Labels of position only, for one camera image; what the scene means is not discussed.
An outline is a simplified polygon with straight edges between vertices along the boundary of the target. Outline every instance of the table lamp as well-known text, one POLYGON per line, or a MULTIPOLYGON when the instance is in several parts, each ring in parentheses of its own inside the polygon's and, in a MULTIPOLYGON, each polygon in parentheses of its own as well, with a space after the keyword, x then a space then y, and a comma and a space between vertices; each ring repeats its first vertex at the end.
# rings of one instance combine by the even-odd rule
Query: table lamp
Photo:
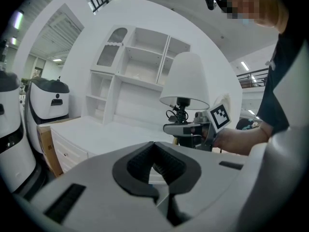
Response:
POLYGON ((210 107, 204 67, 199 55, 191 52, 178 54, 160 96, 160 101, 180 109, 206 110, 210 107))

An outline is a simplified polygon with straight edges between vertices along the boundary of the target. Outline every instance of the ceiling light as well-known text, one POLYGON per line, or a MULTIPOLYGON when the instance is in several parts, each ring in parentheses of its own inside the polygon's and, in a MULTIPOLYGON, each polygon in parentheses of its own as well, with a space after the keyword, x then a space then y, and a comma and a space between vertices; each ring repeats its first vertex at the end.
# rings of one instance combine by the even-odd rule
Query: ceiling light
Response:
POLYGON ((256 79, 254 76, 251 76, 252 80, 256 83, 256 79))
POLYGON ((245 67, 246 71, 249 70, 248 66, 244 62, 241 62, 241 64, 243 65, 243 67, 245 67))
POLYGON ((19 29, 21 19, 23 18, 23 13, 17 11, 16 20, 14 23, 14 28, 19 29))
POLYGON ((11 43, 12 43, 12 44, 16 44, 16 38, 15 38, 15 37, 12 38, 11 43))

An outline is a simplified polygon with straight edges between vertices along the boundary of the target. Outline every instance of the cardboard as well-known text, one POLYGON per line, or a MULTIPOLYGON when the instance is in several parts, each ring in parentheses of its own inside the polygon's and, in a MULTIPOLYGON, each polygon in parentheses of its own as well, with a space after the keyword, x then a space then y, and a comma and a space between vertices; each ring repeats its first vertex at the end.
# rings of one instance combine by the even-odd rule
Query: cardboard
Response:
POLYGON ((40 142, 41 149, 43 151, 43 155, 45 158, 45 161, 50 169, 55 175, 55 177, 59 177, 63 174, 63 171, 61 169, 61 166, 59 164, 54 144, 53 144, 53 138, 52 133, 50 131, 50 124, 56 124, 56 123, 62 123, 65 121, 69 121, 75 118, 66 118, 62 120, 57 120, 50 123, 40 124, 37 125, 37 133, 38 138, 40 142))

